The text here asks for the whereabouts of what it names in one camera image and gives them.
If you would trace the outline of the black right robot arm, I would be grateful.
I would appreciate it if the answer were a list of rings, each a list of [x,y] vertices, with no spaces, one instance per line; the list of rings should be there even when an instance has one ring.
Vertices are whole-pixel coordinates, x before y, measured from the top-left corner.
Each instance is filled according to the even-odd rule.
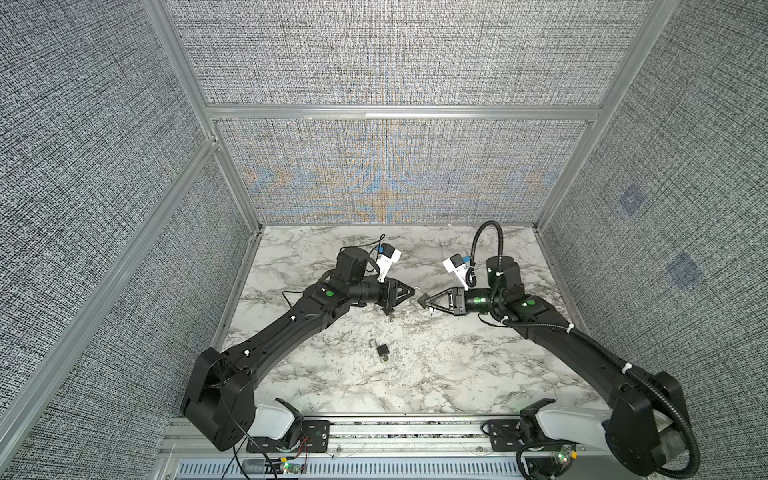
[[[448,288],[423,295],[425,309],[466,316],[489,315],[489,326],[513,329],[543,347],[583,378],[606,402],[604,411],[568,409],[545,398],[524,409],[512,434],[516,461],[530,450],[589,445],[610,452],[638,476],[659,473],[689,479],[701,466],[680,383],[651,374],[612,353],[579,330],[550,302],[526,292],[510,256],[486,262],[485,288]]]

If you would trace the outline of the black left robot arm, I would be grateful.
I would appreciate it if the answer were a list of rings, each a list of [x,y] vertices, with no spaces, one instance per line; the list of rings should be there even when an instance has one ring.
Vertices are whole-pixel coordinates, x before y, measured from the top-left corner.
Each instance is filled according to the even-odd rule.
[[[333,269],[301,292],[277,320],[247,340],[220,352],[213,347],[195,360],[182,414],[219,451],[248,436],[258,408],[254,390],[289,353],[331,326],[352,307],[369,304],[387,315],[415,289],[397,279],[379,278],[381,268],[361,247],[347,247]]]

